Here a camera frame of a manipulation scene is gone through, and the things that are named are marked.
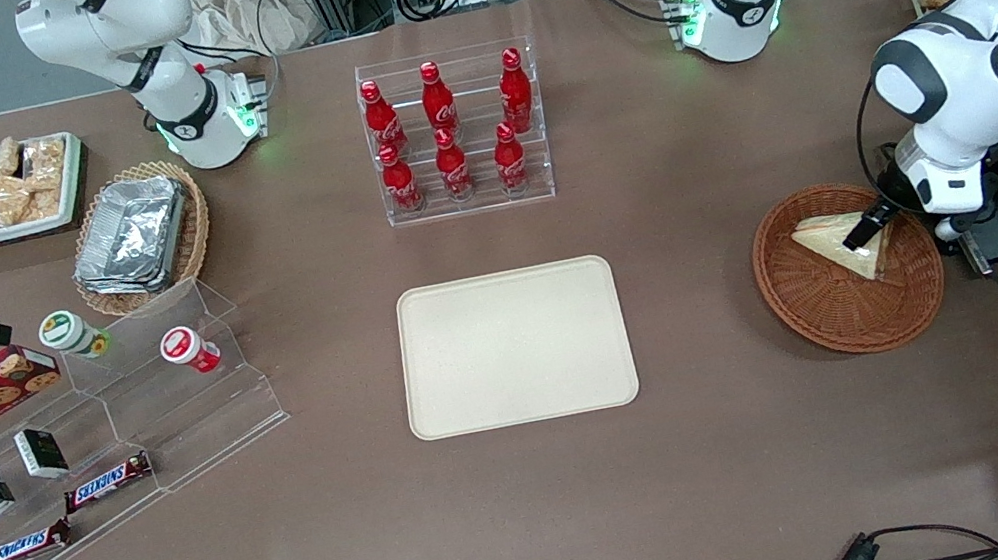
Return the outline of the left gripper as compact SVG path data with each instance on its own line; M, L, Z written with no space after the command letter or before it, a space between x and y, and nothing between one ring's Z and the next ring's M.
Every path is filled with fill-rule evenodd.
M939 242L959 239L971 228L969 216L985 204L982 166L990 147L959 141L942 132L908 134L895 145L898 170L919 194L925 213L952 215L939 219L933 235ZM908 208L882 192L844 237L844 248L863 249Z

